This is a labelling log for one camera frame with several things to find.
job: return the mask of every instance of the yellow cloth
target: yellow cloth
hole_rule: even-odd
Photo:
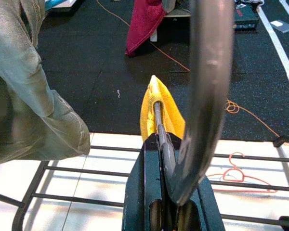
[[[175,104],[167,87],[156,77],[152,76],[141,106],[140,131],[145,141],[152,133],[156,133],[154,103],[161,103],[162,123],[166,132],[183,138],[185,121]]]

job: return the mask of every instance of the floor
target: floor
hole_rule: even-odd
[[[141,148],[142,143],[140,136],[91,134],[91,145],[96,146]],[[233,152],[242,152],[245,155],[253,156],[289,158],[289,146],[283,145],[278,150],[270,142],[220,140],[215,151],[219,154]],[[51,164],[60,167],[129,173],[137,156],[138,153],[91,149],[89,156],[79,156]],[[242,159],[236,159],[233,162],[244,171],[245,175],[260,178],[272,185],[289,186],[289,164]],[[22,200],[38,165],[38,161],[19,160],[0,165],[0,193]],[[229,168],[228,159],[214,158],[207,176],[223,173]],[[216,177],[209,177],[209,179],[219,180]],[[124,177],[50,171],[45,174],[37,192],[124,202],[126,180],[127,178]],[[289,216],[289,192],[218,192],[217,189],[222,189],[219,187],[213,186],[219,210],[223,214],[271,219]],[[14,206],[0,202],[0,231],[11,230],[15,212]],[[121,221],[122,208],[35,199],[25,216],[23,228],[25,231],[119,231]],[[271,225],[233,220],[223,221],[227,231],[282,230],[281,227]]]
[[[134,1],[100,2],[131,21]],[[289,14],[278,0],[266,1],[262,10],[264,17],[255,31],[235,33],[229,99],[252,111],[279,135],[289,135],[289,70],[286,73],[283,65],[285,59],[289,61],[289,32],[269,32],[263,23],[267,18],[289,24]],[[127,33],[128,27],[95,0],[83,0],[74,15],[50,14],[42,25],[38,51],[48,82],[91,132],[139,135],[140,107],[152,74],[168,87],[186,115],[188,73],[149,43],[135,57],[127,57]],[[285,57],[279,57],[271,34],[277,36]],[[189,20],[164,19],[156,45],[188,66]],[[276,136],[241,111],[226,115],[222,138],[272,141]]]

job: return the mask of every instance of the red towel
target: red towel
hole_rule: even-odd
[[[127,36],[127,55],[133,55],[133,52],[154,33],[165,15],[161,0],[135,0]]]

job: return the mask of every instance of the white tile floor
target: white tile floor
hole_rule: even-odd
[[[140,136],[92,134],[91,145],[141,148]],[[289,157],[289,146],[279,151],[270,142],[219,141],[216,153]],[[79,156],[58,162],[53,166],[104,170],[129,173],[138,153],[92,149],[89,156]],[[289,186],[289,164],[268,161],[233,159],[245,175],[254,176],[272,185]],[[38,161],[11,161],[0,165],[0,193],[22,200],[39,165]],[[214,158],[207,175],[224,173],[230,168],[228,159]],[[241,176],[231,173],[231,177]],[[124,202],[127,178],[84,173],[47,171],[38,193],[83,197],[89,199]],[[213,185],[215,189],[225,189]],[[215,197],[221,213],[278,219],[289,216],[289,192],[247,193],[217,192]],[[0,231],[11,230],[16,207],[0,202]],[[89,231],[121,230],[122,208],[87,205],[65,201],[34,199],[25,216],[25,231]],[[282,230],[280,227],[224,220],[226,230]]]

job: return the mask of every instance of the black floor mat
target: black floor mat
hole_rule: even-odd
[[[127,22],[133,2],[100,1]],[[263,11],[269,21],[289,16],[277,1]],[[169,88],[186,115],[188,73],[148,42],[125,56],[128,27],[85,0],[74,15],[48,16],[38,51],[51,88],[79,113],[91,132],[140,134],[139,116],[151,75]],[[289,58],[289,32],[276,31]],[[163,51],[188,66],[189,21],[165,19],[158,28]],[[289,81],[269,34],[260,22],[256,31],[236,32],[229,99],[251,110],[278,134],[289,135]],[[275,135],[244,111],[226,115],[223,139],[271,141]]]

